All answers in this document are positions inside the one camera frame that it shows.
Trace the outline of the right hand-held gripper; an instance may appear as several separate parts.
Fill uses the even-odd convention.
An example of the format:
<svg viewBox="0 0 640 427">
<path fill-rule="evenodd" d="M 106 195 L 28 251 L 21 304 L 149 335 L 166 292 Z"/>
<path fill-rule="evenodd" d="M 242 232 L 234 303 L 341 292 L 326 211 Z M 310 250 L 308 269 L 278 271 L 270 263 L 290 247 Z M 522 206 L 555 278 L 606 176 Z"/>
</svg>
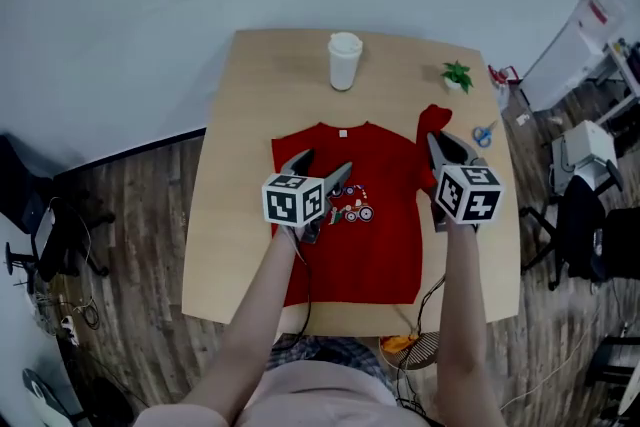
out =
<svg viewBox="0 0 640 427">
<path fill-rule="evenodd" d="M 435 204 L 458 225 L 492 222 L 499 211 L 504 186 L 496 170 L 483 165 L 476 150 L 457 136 L 427 134 L 430 167 L 438 178 Z"/>
</svg>

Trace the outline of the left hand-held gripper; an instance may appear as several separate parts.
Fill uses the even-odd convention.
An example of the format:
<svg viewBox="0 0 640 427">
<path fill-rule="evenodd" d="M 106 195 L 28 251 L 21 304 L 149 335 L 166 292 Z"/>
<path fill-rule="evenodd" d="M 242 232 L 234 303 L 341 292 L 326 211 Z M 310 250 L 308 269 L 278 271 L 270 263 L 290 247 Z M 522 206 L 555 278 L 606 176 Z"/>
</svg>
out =
<svg viewBox="0 0 640 427">
<path fill-rule="evenodd" d="M 304 150 L 272 174 L 262 185 L 264 218 L 271 224 L 304 229 L 301 240 L 314 244 L 320 227 L 331 207 L 327 198 L 339 197 L 352 171 L 345 162 L 323 178 L 306 177 L 315 150 Z"/>
</svg>

